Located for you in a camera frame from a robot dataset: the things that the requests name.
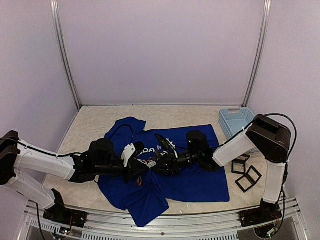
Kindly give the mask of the round brooch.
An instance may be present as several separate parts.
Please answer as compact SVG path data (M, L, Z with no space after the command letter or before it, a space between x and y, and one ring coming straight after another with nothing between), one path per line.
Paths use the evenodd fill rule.
M157 163L155 162L155 161L148 161L147 162L147 166L149 167L149 168L153 168L154 166L156 166L157 165Z

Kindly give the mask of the round brooch badge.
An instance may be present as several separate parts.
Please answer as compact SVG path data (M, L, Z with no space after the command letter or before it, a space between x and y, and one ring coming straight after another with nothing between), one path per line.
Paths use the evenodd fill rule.
M136 180L137 186L140 188L143 185L143 178L139 176Z

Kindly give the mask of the blue printed t-shirt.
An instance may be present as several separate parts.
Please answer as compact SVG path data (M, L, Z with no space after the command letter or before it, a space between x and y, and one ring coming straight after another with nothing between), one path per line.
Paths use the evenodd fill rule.
M187 126L171 129L145 130L146 121L134 117L126 117L115 122L105 134L119 155L131 141L143 142L145 148L139 158L148 160L153 157L161 146L155 134L160 134L179 152L187 147L186 134L198 130L207 136L209 146L219 144L212 125ZM127 210L136 226L144 227L169 209L167 200L186 203L219 203L229 202L230 194L224 168L216 172L207 172L198 164L182 169L180 174L166 176L149 170L143 173L142 184L139 186L134 178L124 183L120 176L101 176L98 187L109 203L120 210Z

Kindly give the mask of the black display box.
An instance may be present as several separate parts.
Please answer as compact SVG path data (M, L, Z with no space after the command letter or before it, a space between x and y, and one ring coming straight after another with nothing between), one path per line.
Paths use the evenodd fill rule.
M250 189L252 189L260 181L261 178L262 178L262 174L253 165L251 165L248 171L235 181L235 184L240 188L240 190L243 193L246 193ZM244 187L241 184L241 181L244 181L244 180L248 182L247 187Z
M247 171L247 161L250 157L249 154L243 154L234 159L231 163L231 172L233 174L244 175Z

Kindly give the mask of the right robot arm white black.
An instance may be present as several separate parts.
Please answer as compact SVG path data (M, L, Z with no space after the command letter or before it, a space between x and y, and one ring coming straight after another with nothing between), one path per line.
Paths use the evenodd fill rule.
M258 114L229 140L217 147L210 147L207 136L199 130L186 134L187 149L179 153L162 136L156 138L165 150L156 158L152 171L165 175L178 175L185 167L199 164L207 172L215 172L227 164L258 149L267 162L266 181L260 207L256 210L256 218L266 222L276 212L276 205L283 195L287 181L290 156L296 145L298 131L291 131L287 126L273 120L276 113Z

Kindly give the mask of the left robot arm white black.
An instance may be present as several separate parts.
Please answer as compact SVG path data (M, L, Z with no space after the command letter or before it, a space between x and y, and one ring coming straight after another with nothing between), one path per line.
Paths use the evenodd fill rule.
M24 173L34 170L59 177L72 183L90 182L96 176L121 176L125 183L149 170L137 160L144 149L142 142L127 145L121 156L115 152L114 143L100 138L90 143L82 153L60 155L46 152L28 144L11 130L0 139L0 184L7 186L40 205L46 213L63 223L70 218L62 195Z

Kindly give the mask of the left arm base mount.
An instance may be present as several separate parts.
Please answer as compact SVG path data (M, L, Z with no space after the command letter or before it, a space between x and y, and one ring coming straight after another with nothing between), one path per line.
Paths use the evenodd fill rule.
M65 207L61 194L55 189L52 192L55 197L54 205L44 211L43 218L70 227L84 228L88 213Z

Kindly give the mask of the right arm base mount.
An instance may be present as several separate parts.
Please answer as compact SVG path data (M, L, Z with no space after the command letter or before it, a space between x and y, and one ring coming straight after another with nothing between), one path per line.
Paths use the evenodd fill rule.
M281 219L283 214L278 203L268 203L263 199L257 208L239 212L241 226L249 227Z

